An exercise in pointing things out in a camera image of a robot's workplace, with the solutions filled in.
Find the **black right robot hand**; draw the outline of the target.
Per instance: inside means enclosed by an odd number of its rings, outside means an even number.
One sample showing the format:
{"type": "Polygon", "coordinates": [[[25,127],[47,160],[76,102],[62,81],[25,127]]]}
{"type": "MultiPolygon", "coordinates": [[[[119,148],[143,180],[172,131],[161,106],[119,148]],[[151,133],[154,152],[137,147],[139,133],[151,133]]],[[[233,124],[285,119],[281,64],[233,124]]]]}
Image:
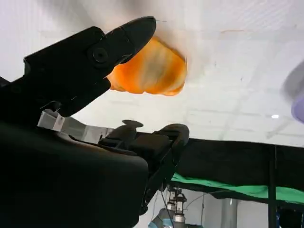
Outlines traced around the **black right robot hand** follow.
{"type": "Polygon", "coordinates": [[[132,228],[172,179],[189,129],[138,135],[121,126],[89,143],[38,126],[110,89],[107,76],[152,38],[146,16],[109,33],[90,27],[24,58],[24,75],[0,89],[0,225],[3,228],[132,228]]]}

